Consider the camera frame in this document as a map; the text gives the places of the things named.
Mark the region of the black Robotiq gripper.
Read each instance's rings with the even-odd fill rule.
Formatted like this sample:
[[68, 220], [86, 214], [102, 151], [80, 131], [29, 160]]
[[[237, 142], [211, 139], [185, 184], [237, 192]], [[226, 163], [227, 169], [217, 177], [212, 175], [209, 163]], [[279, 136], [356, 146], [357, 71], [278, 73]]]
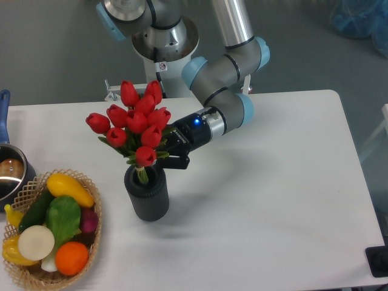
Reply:
[[187, 169], [190, 163], [187, 155], [207, 144], [211, 138], [210, 126], [200, 114], [190, 114], [168, 124], [162, 133], [166, 142], [160, 150], [170, 155], [157, 159], [156, 164], [161, 169]]

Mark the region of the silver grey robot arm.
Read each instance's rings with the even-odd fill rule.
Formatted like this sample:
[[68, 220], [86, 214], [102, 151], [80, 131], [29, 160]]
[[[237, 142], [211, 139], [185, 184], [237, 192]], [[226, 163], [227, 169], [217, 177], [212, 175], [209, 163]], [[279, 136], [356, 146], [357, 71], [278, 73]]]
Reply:
[[199, 34], [181, 13], [180, 1], [100, 1], [97, 14], [118, 41], [130, 39], [142, 58], [147, 81], [158, 80], [168, 98], [194, 96], [202, 109], [173, 123], [158, 160], [165, 169], [186, 169], [189, 153], [248, 123], [253, 104], [247, 93], [230, 87], [248, 80], [266, 65], [266, 42], [253, 34], [243, 1], [213, 1], [213, 11], [226, 52], [208, 62], [194, 57]]

